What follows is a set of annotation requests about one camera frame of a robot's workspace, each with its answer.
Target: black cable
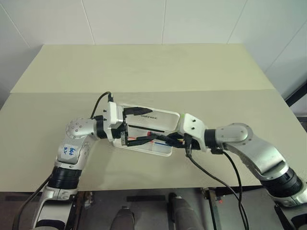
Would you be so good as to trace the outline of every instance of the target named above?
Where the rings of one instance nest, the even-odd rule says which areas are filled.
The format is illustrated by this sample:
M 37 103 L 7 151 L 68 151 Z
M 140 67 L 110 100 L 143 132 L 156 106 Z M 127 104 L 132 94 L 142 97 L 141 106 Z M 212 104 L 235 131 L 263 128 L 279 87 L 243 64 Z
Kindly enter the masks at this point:
M 90 117 L 91 119 L 94 117 L 94 114 L 95 114 L 95 112 L 96 112 L 97 106 L 98 106 L 98 104 L 99 104 L 101 98 L 103 98 L 103 97 L 106 96 L 107 94 L 108 94 L 108 97 L 109 97 L 109 101 L 113 101 L 113 99 L 112 99 L 112 93 L 111 93 L 111 92 L 107 91 L 107 92 L 103 93 L 103 94 L 98 98 L 98 100 L 97 100 L 97 102 L 96 102 L 96 104 L 95 104 L 94 110 L 92 111 L 92 114 L 91 114 L 91 117 Z
M 29 198 L 21 205 L 21 207 L 19 208 L 18 212 L 15 215 L 14 221 L 13 221 L 13 226 L 12 226 L 12 230 L 18 230 L 19 229 L 19 222 L 20 222 L 20 217 L 21 214 L 24 210 L 24 207 L 31 201 L 33 200 L 36 195 L 39 193 L 39 191 L 48 183 L 50 176 L 39 186 L 38 189 L 36 189 L 35 192 L 33 192 Z
M 235 172 L 236 172 L 236 177 L 238 179 L 238 183 L 239 183 L 239 202 L 238 202 L 238 205 L 239 205 L 239 211 L 240 211 L 240 214 L 241 214 L 241 217 L 242 217 L 242 220 L 243 220 L 243 224 L 244 224 L 244 228 L 245 229 L 249 229 L 249 224 L 248 224 L 248 217 L 246 216 L 246 214 L 244 215 L 245 218 L 243 218 L 243 214 L 242 214 L 242 192 L 243 192 L 243 189 L 242 189 L 242 183 L 241 183 L 241 178 L 240 178 L 240 175 L 239 175 L 239 171 L 238 169 L 236 168 L 236 165 L 234 163 L 234 161 L 231 159 L 231 157 L 223 151 L 223 154 L 229 159 L 230 163 L 232 164 L 232 167 L 234 168 Z
M 221 184 L 223 184 L 224 186 L 226 186 L 231 192 L 232 194 L 237 198 L 238 201 L 240 201 L 238 195 L 236 194 L 236 192 L 232 189 L 232 187 L 230 187 L 228 184 L 226 184 L 224 181 L 222 181 L 221 179 L 217 178 L 216 176 L 213 176 L 211 173 L 209 173 L 208 171 L 206 171 L 204 168 L 202 168 L 196 161 L 194 161 L 194 159 L 192 158 L 192 152 L 190 151 L 189 154 L 186 154 L 186 157 L 189 158 L 189 160 L 197 167 L 199 168 L 201 171 L 203 171 L 205 174 L 207 174 L 208 176 L 210 176 L 212 179 L 215 179 L 216 181 L 220 182 Z M 249 230 L 249 225 L 248 225 L 248 218 L 247 218 L 247 215 L 246 215 L 246 212 L 245 212 L 245 209 L 244 209 L 244 206 L 243 204 L 241 203 L 240 205 L 242 207 L 242 211 L 243 211 L 243 215 L 242 216 L 242 219 L 243 219 L 243 216 L 246 220 L 243 221 L 243 223 L 247 223 L 245 227 L 246 230 Z

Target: handwritten label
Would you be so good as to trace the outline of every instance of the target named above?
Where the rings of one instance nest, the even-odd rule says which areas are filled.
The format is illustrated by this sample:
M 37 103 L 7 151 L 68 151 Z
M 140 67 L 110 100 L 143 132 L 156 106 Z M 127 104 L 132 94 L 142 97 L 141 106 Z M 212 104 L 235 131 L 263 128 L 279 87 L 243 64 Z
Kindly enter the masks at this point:
M 78 146 L 73 146 L 73 145 L 64 145 L 63 148 L 63 154 L 67 155 L 68 157 L 73 157 L 74 155 L 77 154 Z

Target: table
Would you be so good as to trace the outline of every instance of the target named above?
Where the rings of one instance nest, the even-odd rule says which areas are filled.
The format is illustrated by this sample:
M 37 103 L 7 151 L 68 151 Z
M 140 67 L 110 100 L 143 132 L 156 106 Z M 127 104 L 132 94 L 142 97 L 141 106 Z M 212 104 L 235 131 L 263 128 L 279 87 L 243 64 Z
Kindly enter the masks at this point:
M 190 113 L 209 128 L 249 124 L 307 180 L 307 135 L 242 45 L 43 46 L 0 111 L 0 191 L 34 191 L 52 170 L 66 124 L 89 117 L 107 90 L 118 103 Z M 258 185 L 232 156 L 242 184 Z M 194 158 L 237 185 L 226 157 Z M 159 157 L 107 140 L 95 144 L 79 183 L 81 191 L 215 186 L 182 149 Z

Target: beige table surface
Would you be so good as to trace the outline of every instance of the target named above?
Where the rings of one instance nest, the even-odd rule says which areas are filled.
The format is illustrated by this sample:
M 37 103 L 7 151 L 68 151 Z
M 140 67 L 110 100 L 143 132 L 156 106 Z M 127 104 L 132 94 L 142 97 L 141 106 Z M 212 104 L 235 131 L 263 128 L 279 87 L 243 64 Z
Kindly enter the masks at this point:
M 160 59 L 167 55 L 164 65 Z M 170 58 L 179 63 L 171 65 Z M 124 73 L 135 81 L 123 80 Z M 150 76 L 161 87 L 154 80 L 142 81 Z M 65 125 L 89 117 L 105 90 L 113 91 L 119 103 L 191 113 L 210 128 L 247 123 L 307 180 L 306 132 L 241 45 L 45 46 L 0 110 L 0 191 L 34 191 L 53 168 Z M 259 184 L 232 155 L 242 184 Z M 194 157 L 237 185 L 224 156 L 195 151 Z M 107 140 L 94 146 L 79 183 L 80 190 L 200 186 L 221 185 L 195 168 L 182 149 L 159 157 L 117 149 Z

